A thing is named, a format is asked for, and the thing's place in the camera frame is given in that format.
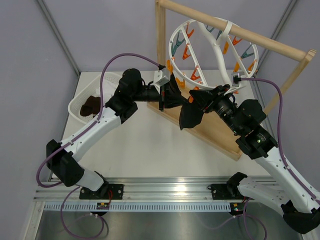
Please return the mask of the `white round clip hanger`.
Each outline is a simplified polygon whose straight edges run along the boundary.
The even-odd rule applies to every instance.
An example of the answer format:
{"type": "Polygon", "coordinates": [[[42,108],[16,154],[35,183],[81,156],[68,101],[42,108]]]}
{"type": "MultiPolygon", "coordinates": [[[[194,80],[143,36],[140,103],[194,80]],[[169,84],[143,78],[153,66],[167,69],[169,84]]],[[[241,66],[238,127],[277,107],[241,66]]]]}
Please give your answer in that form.
{"type": "Polygon", "coordinates": [[[228,84],[230,93],[247,87],[246,81],[234,83],[233,75],[251,78],[257,72],[259,51],[256,44],[232,34],[233,26],[227,21],[219,30],[189,19],[173,31],[166,65],[179,86],[214,89],[228,84]]]}

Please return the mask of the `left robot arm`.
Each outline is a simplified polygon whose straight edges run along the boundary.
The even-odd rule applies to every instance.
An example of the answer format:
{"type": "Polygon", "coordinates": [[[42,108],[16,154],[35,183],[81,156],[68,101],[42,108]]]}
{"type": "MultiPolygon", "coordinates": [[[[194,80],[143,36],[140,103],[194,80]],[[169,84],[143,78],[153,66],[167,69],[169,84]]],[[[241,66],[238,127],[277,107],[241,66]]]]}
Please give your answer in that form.
{"type": "Polygon", "coordinates": [[[137,111],[137,102],[157,102],[161,111],[187,103],[175,76],[167,69],[156,71],[154,76],[155,82],[146,85],[139,70],[125,70],[113,96],[95,118],[69,138],[47,143],[46,166],[62,184],[87,188],[95,198],[103,199],[108,194],[108,182],[98,172],[78,163],[83,155],[104,135],[127,121],[137,111]]]}

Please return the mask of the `brown sock with stripes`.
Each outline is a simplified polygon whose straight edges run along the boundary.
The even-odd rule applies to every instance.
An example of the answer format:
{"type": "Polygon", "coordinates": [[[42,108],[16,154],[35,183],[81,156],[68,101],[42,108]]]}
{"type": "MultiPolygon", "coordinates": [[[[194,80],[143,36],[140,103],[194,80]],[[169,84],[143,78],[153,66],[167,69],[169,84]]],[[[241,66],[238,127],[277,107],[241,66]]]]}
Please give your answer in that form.
{"type": "Polygon", "coordinates": [[[80,115],[82,117],[95,117],[100,112],[101,98],[99,96],[90,96],[80,108],[80,115]]]}

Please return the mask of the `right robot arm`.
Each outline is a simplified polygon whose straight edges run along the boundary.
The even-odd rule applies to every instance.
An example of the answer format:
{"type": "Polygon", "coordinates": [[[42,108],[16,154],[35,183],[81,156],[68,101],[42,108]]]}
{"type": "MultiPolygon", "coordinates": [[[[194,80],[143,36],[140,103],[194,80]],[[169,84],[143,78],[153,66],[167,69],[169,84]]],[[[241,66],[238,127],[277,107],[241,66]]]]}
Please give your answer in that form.
{"type": "Polygon", "coordinates": [[[266,114],[256,99],[240,105],[227,93],[228,85],[211,90],[190,90],[190,104],[202,117],[215,112],[232,130],[239,149],[263,167],[282,188],[270,189],[237,172],[226,182],[232,198],[252,198],[278,212],[289,227],[306,234],[320,225],[319,191],[315,190],[285,158],[281,145],[261,126],[266,114]]]}

